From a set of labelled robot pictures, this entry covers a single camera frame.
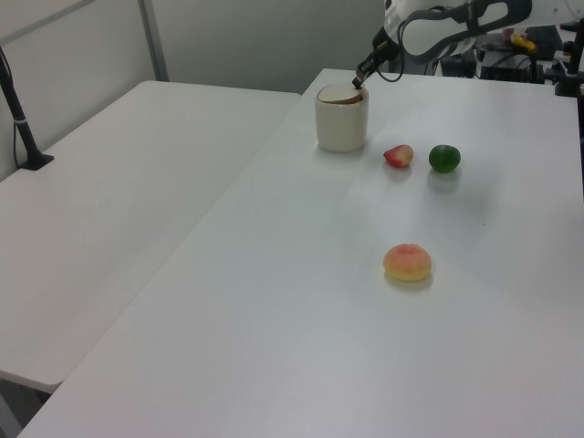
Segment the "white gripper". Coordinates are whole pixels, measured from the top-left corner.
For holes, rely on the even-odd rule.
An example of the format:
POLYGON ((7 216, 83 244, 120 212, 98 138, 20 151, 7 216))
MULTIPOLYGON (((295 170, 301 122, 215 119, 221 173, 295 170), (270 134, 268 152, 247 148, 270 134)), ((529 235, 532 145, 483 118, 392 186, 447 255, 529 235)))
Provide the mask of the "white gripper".
POLYGON ((353 86, 396 57, 447 57, 471 47, 477 37, 475 1, 386 1, 382 28, 355 71, 353 86))

